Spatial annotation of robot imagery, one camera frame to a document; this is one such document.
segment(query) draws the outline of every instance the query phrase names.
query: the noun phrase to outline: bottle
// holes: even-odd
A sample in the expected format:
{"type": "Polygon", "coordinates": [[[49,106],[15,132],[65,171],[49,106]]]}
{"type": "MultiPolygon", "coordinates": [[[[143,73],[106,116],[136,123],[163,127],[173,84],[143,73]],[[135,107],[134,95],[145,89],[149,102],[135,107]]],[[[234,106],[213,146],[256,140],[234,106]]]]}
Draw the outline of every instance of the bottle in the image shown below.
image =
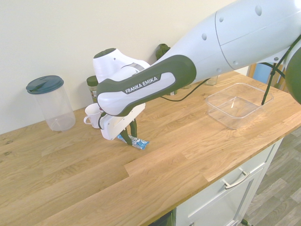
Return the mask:
{"type": "Polygon", "coordinates": [[[96,91],[97,91],[98,81],[97,81],[96,76],[94,75],[94,76],[87,78],[87,84],[89,86],[89,90],[91,93],[93,103],[97,103],[96,91]]]}
{"type": "MultiPolygon", "coordinates": [[[[168,45],[160,44],[159,49],[157,49],[157,51],[156,51],[157,60],[159,60],[168,50],[170,50],[170,47],[168,45]]],[[[171,93],[168,93],[167,95],[173,96],[173,95],[176,95],[177,93],[178,93],[178,91],[175,90],[171,93]]]]}

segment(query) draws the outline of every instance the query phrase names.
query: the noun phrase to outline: wooden floor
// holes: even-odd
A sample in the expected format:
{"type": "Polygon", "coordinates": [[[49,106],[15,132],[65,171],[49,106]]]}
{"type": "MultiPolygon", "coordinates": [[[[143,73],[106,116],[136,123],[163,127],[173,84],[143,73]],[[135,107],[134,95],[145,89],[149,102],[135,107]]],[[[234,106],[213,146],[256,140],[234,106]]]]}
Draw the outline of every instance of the wooden floor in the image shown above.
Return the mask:
{"type": "Polygon", "coordinates": [[[301,226],[301,128],[283,139],[244,218],[254,226],[301,226]]]}

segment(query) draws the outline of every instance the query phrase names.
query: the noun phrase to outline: white mug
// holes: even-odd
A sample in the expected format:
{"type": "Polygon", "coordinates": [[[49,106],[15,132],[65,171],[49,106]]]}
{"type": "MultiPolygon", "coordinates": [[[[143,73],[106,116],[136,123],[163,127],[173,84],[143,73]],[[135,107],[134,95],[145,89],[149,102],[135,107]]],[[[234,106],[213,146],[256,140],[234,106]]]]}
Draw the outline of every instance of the white mug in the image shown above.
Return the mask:
{"type": "Polygon", "coordinates": [[[99,109],[98,103],[91,104],[86,107],[85,113],[87,116],[84,118],[84,123],[99,129],[98,120],[102,112],[99,109]]]}

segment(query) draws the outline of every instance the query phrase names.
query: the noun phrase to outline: metal handle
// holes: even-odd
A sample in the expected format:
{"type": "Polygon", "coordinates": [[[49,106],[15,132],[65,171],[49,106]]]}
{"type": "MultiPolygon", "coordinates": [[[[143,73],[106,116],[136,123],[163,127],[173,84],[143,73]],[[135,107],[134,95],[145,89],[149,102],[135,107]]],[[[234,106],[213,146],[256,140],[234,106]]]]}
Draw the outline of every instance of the metal handle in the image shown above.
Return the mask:
{"type": "Polygon", "coordinates": [[[250,173],[250,172],[247,173],[247,172],[244,172],[244,171],[243,171],[243,174],[244,174],[244,177],[241,178],[239,181],[235,182],[235,183],[232,184],[232,185],[229,185],[229,184],[225,181],[225,185],[226,185],[225,189],[227,190],[227,189],[230,189],[230,188],[235,187],[236,185],[239,185],[241,182],[243,182],[244,180],[246,180],[246,179],[248,178],[248,176],[249,176],[251,173],[250,173]]]}

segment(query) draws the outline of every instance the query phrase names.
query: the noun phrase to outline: clear plastic container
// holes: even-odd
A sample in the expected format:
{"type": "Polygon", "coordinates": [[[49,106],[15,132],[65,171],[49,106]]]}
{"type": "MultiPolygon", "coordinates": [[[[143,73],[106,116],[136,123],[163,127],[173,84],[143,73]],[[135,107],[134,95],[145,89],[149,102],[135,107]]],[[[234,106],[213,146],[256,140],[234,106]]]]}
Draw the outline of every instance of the clear plastic container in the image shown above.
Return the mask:
{"type": "Polygon", "coordinates": [[[26,87],[34,94],[48,126],[53,131],[66,131],[75,124],[75,116],[59,76],[50,75],[33,80],[26,87]]]}
{"type": "Polygon", "coordinates": [[[261,105],[264,90],[244,83],[236,83],[206,98],[207,114],[230,129],[238,129],[263,112],[263,107],[273,100],[267,95],[261,105]]]}

